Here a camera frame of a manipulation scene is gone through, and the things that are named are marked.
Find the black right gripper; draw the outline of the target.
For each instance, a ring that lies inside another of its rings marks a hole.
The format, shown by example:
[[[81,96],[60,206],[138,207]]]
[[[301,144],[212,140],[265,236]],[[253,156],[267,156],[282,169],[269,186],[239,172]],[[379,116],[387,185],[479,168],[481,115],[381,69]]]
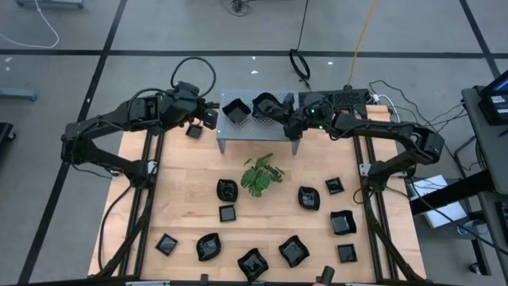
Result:
[[[291,141],[297,141],[302,138],[303,133],[303,117],[300,110],[294,109],[294,94],[288,93],[283,104],[279,102],[272,102],[269,106],[270,113],[285,113],[276,114],[273,119],[283,126],[285,136]]]

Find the round black pot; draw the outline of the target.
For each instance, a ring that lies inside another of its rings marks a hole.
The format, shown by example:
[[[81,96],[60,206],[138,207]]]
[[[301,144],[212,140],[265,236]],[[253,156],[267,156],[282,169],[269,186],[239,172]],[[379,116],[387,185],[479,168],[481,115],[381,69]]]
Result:
[[[252,116],[255,118],[272,118],[277,113],[270,113],[269,106],[272,102],[279,102],[278,99],[269,92],[263,92],[252,100]]]

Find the green potted plant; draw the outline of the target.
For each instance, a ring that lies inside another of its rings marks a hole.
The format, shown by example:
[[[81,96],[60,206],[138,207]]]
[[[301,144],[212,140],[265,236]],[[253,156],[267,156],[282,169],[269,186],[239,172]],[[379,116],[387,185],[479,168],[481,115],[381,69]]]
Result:
[[[241,177],[241,186],[246,189],[252,197],[261,197],[271,183],[282,183],[286,173],[277,167],[270,165],[273,153],[253,160],[249,158],[244,162],[248,169]]]

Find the grey perforated metal shelf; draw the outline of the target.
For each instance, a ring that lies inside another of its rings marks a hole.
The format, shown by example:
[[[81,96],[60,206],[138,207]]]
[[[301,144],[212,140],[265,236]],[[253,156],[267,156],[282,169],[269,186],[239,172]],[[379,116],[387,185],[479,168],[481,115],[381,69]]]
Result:
[[[252,116],[252,100],[261,91],[223,89],[219,102],[217,116],[217,144],[221,153],[225,152],[227,141],[289,141],[284,135],[283,126],[270,118],[255,118]],[[251,113],[239,122],[233,122],[222,109],[234,100],[239,99]]]

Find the black perforated metal box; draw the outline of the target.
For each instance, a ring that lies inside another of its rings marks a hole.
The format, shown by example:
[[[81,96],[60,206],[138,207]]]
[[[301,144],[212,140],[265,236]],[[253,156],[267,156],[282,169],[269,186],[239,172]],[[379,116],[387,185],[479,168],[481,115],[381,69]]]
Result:
[[[333,104],[337,109],[348,109],[354,105],[365,105],[369,99],[367,89],[306,91],[298,93],[300,107],[321,107]]]

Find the black cylindrical object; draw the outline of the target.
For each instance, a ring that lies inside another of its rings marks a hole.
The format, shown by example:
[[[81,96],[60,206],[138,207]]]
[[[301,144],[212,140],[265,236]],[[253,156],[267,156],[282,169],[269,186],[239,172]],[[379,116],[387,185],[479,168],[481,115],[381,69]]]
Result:
[[[326,265],[324,268],[323,268],[323,272],[320,276],[320,280],[319,280],[319,283],[320,284],[325,284],[325,285],[329,285],[332,283],[332,280],[333,280],[333,277],[334,277],[334,274],[335,274],[335,270]]]

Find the black metal beam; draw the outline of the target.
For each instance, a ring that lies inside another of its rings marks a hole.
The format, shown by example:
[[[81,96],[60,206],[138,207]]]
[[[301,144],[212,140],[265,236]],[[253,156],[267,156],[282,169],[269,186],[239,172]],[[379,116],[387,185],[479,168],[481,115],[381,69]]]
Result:
[[[417,198],[410,202],[412,215],[421,215],[427,211],[478,195],[480,192],[495,190],[494,182],[488,171],[477,172],[449,185],[434,183],[430,180],[410,182],[417,192]]]

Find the grey metal floor bar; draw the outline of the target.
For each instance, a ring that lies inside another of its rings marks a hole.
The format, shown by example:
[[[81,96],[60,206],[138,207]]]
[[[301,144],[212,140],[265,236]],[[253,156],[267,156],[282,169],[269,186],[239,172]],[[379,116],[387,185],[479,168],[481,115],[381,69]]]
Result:
[[[0,98],[37,101],[37,93],[26,89],[0,87]]]

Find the white box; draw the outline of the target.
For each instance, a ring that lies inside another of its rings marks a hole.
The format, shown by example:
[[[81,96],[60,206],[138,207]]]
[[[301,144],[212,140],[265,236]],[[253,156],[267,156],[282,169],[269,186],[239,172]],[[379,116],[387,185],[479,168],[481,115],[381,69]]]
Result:
[[[442,175],[429,178],[411,178],[407,180],[411,191],[411,199],[419,201],[420,197],[429,195],[448,186],[448,182]],[[466,218],[466,212],[458,202],[438,207],[436,211],[426,211],[421,214],[414,214],[414,217],[423,217],[431,229],[449,224],[452,220],[459,221]]]

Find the grey metal table base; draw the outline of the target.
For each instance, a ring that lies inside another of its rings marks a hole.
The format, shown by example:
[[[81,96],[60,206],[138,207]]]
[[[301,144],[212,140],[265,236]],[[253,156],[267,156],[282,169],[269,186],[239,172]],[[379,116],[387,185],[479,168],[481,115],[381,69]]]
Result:
[[[84,8],[84,0],[13,0],[20,7],[24,5],[34,5],[39,7],[75,7],[77,9]]]

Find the black device with labels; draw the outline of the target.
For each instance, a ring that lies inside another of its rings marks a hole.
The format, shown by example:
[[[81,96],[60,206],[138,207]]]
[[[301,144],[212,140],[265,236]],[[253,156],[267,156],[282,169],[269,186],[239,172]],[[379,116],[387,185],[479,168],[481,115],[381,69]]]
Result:
[[[489,125],[508,125],[508,93],[482,95],[478,106]]]

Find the grey side desk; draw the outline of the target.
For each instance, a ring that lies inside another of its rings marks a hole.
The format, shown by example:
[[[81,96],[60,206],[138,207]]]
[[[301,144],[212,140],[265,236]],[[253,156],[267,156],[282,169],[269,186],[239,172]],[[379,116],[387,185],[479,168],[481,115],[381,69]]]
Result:
[[[474,88],[461,91],[465,107],[481,148],[487,173],[493,186],[478,194],[480,206],[487,220],[487,226],[493,243],[499,247],[496,251],[498,262],[508,286],[508,241],[503,233],[504,219],[496,207],[500,203],[508,204],[508,135],[500,137],[508,126],[491,126],[483,116],[479,103],[480,95]]]

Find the blue screen monitor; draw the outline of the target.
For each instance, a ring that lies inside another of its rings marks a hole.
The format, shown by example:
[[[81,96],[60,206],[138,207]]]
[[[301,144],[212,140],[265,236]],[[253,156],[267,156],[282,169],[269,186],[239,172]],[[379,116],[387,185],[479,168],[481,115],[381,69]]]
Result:
[[[485,96],[498,92],[508,92],[508,70],[480,90],[480,94]]]

